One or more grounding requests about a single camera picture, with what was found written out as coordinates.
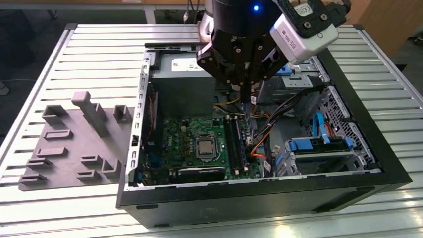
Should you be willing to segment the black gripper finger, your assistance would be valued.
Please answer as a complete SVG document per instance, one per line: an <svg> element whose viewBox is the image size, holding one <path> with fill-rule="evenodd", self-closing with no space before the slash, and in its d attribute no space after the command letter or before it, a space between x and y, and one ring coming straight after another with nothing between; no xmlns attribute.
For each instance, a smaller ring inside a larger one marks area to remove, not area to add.
<svg viewBox="0 0 423 238"><path fill-rule="evenodd" d="M254 41L253 58L247 71L247 102L251 102L253 85L274 77L287 64L287 59L271 37Z"/></svg>
<svg viewBox="0 0 423 238"><path fill-rule="evenodd" d="M249 101L249 83L243 62L243 45L226 32L214 32L211 41L197 46L197 61L205 71L241 92L241 101Z"/></svg>

